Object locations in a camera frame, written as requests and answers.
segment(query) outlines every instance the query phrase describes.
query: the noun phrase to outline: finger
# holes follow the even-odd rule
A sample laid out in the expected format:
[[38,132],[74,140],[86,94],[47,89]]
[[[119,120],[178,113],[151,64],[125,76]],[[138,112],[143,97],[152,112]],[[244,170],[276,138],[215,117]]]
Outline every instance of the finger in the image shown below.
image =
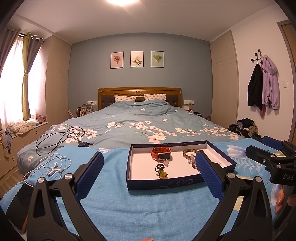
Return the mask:
[[276,204],[277,204],[277,205],[282,204],[283,201],[284,201],[284,199],[285,199],[284,190],[281,189],[281,190],[279,190],[279,192],[278,192],[277,199],[276,199]]
[[276,205],[276,208],[274,210],[274,214],[275,215],[278,215],[278,213],[281,211],[282,208],[283,208],[283,205],[282,204]]
[[289,206],[295,207],[296,206],[296,194],[288,197],[287,203]]

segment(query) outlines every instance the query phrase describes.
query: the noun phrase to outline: white cable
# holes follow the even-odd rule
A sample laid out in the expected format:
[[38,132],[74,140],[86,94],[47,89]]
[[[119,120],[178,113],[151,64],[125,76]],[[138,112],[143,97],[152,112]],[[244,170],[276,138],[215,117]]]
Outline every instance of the white cable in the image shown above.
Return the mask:
[[[41,164],[41,162],[42,162],[43,160],[47,159],[47,158],[49,158],[49,160],[48,160],[47,162],[45,162],[44,164]],[[51,166],[49,165],[50,161],[53,161],[53,160],[56,160],[56,159],[59,159],[59,160],[61,161],[61,164],[59,165],[57,162],[55,162],[55,163],[54,163],[54,166],[51,167]],[[64,167],[64,168],[62,168],[62,165],[63,165],[63,159],[65,160],[65,167]],[[61,179],[61,178],[62,178],[62,172],[63,172],[64,170],[68,169],[68,168],[71,166],[72,161],[71,161],[71,159],[70,159],[69,157],[67,157],[67,156],[63,156],[63,155],[61,155],[61,154],[59,154],[59,153],[54,153],[54,154],[52,154],[51,156],[47,156],[47,157],[42,158],[42,159],[39,161],[39,164],[40,164],[39,167],[35,168],[35,169],[32,170],[32,171],[27,172],[27,173],[24,175],[24,182],[25,182],[28,186],[33,187],[33,188],[34,188],[35,186],[33,186],[33,185],[27,183],[26,180],[29,179],[29,177],[31,177],[31,176],[33,175],[33,173],[35,173],[36,171],[40,172],[39,169],[40,169],[41,167],[46,168],[46,169],[49,169],[49,170],[47,170],[47,171],[44,172],[44,173],[40,172],[40,173],[43,175],[44,178],[45,178],[45,176],[49,176],[49,177],[50,177],[49,180],[50,180],[51,177],[52,177],[54,174],[59,173],[59,174],[60,174],[59,179]]]

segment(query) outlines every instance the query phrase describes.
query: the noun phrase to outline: lavender hoodie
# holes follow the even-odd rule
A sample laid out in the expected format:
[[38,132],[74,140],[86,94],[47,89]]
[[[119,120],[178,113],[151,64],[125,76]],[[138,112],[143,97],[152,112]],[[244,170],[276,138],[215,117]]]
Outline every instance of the lavender hoodie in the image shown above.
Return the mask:
[[263,91],[262,104],[277,110],[279,106],[279,82],[276,76],[277,69],[271,59],[263,57]]

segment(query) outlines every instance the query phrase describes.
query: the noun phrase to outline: window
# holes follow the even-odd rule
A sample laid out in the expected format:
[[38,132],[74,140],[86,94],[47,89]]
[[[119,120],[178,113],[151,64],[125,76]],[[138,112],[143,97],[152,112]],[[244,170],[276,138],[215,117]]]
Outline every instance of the window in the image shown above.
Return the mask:
[[[19,122],[22,117],[22,79],[24,66],[22,60],[23,38],[17,37],[8,57],[5,61],[0,76],[0,117],[3,128],[10,122]],[[28,98],[31,119],[36,117],[36,103],[38,102],[41,62],[40,51],[38,52],[31,71],[28,75]]]

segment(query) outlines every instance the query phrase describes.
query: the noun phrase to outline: wall socket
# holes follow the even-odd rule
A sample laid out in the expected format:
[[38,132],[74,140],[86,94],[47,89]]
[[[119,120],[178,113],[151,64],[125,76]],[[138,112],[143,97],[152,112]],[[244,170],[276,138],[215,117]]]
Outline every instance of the wall socket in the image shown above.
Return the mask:
[[184,100],[184,104],[194,104],[194,100]]
[[95,105],[96,104],[96,100],[94,100],[94,101],[88,101],[87,103],[88,104],[91,104],[91,102],[93,102],[92,105]]

